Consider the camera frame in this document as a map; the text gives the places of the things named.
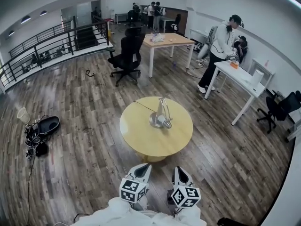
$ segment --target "white sleeve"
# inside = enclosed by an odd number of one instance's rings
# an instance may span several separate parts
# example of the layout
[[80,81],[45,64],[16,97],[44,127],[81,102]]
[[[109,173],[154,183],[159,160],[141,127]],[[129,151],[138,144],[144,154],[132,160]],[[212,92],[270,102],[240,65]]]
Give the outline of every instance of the white sleeve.
[[232,55],[232,48],[228,46],[226,42],[229,37],[229,33],[227,32],[227,28],[224,24],[218,26],[215,37],[217,39],[218,45],[222,48],[224,53],[226,55]]

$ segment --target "handrail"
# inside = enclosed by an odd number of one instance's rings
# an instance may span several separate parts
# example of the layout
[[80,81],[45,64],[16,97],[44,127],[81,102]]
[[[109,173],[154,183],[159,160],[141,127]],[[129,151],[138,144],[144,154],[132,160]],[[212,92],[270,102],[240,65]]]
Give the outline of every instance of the handrail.
[[71,24],[71,20],[69,20],[69,21],[67,21],[67,22],[65,22],[65,23],[62,23],[62,24],[59,24],[59,25],[50,27],[50,28],[48,28],[48,29],[46,29],[46,30],[44,30],[44,31],[42,31],[42,32],[40,32],[40,33],[38,33],[38,34],[32,36],[31,38],[25,40],[24,42],[20,43],[19,45],[15,46],[13,49],[11,49],[11,50],[9,51],[10,56],[12,56],[12,51],[15,50],[16,48],[20,47],[20,46],[22,46],[22,48],[23,48],[23,50],[24,50],[24,46],[26,46],[25,43],[28,42],[28,41],[30,41],[30,40],[32,40],[32,39],[36,39],[36,40],[39,42],[38,36],[39,36],[39,35],[44,35],[44,33],[47,32],[48,30],[51,30],[51,32],[53,32],[53,34],[55,35],[55,28],[56,28],[56,27],[61,27],[62,25],[64,26],[65,24]]
[[28,50],[30,50],[30,49],[32,49],[32,48],[36,48],[37,45],[40,45],[40,44],[42,44],[42,43],[44,43],[44,42],[46,42],[46,41],[48,41],[48,40],[54,39],[54,38],[56,38],[56,37],[58,37],[58,36],[61,36],[61,35],[64,35],[64,34],[67,34],[67,33],[73,32],[73,31],[77,31],[77,30],[79,30],[79,29],[88,28],[88,27],[91,27],[91,26],[95,26],[95,25],[98,25],[98,24],[105,24],[105,23],[107,23],[107,22],[104,20],[104,21],[101,21],[101,22],[97,22],[97,23],[92,23],[92,24],[84,25],[84,26],[81,26],[81,27],[73,28],[73,29],[70,29],[70,30],[68,30],[68,31],[64,31],[64,32],[62,32],[62,33],[56,34],[55,36],[49,37],[49,38],[47,38],[47,39],[45,39],[45,40],[42,40],[42,41],[40,41],[40,42],[38,42],[38,43],[32,45],[31,47],[25,49],[22,53],[20,53],[20,54],[14,56],[14,57],[11,58],[10,60],[8,60],[8,61],[7,61],[5,64],[3,64],[0,68],[3,68],[3,69],[4,69],[4,67],[5,67],[6,65],[8,65],[11,61],[13,61],[14,59],[16,59],[16,58],[19,57],[20,55],[24,54],[25,52],[27,52]]

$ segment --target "white shoe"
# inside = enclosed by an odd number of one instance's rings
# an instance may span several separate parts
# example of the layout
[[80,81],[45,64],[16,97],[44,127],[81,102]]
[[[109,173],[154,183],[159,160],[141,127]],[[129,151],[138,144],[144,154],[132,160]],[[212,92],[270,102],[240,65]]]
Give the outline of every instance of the white shoe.
[[[206,85],[206,87],[208,88],[209,86]],[[212,91],[215,91],[215,87],[212,86],[211,90],[212,90]]]
[[198,85],[198,89],[199,89],[199,91],[200,91],[201,93],[203,93],[203,94],[205,94],[205,93],[206,93],[206,90],[205,90],[205,88],[203,88],[203,87],[200,87],[199,85]]

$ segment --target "orange object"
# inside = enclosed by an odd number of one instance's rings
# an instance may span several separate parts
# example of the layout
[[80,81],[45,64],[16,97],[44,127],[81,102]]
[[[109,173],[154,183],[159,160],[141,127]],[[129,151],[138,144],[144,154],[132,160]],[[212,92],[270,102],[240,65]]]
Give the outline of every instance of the orange object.
[[238,69],[238,63],[236,62],[231,62],[230,64],[233,68]]

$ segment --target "chair base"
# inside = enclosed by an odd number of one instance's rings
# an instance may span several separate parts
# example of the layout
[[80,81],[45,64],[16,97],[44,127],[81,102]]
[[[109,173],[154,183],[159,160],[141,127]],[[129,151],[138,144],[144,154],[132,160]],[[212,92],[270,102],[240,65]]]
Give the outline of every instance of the chair base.
[[273,129],[276,128],[275,117],[274,117],[274,119],[272,119],[272,116],[273,116],[272,113],[271,113],[271,112],[266,113],[266,112],[265,112],[263,109],[261,109],[261,108],[258,108],[257,111],[258,111],[258,112],[261,111],[261,112],[265,115],[265,117],[258,118],[258,119],[257,119],[257,122],[263,121],[263,120],[267,120],[267,121],[269,122],[269,130],[268,130],[268,134],[269,134],[269,133],[272,131],[272,124],[274,125],[274,126],[273,126]]
[[125,77],[126,75],[131,77],[135,81],[135,85],[137,85],[138,81],[131,75],[131,73],[133,73],[133,72],[138,72],[138,76],[140,76],[140,74],[141,74],[140,70],[131,70],[131,71],[121,70],[121,71],[112,72],[110,77],[114,77],[114,74],[121,74],[121,77],[116,81],[116,84],[115,84],[116,87],[119,86],[119,81],[121,81],[121,79],[123,77]]

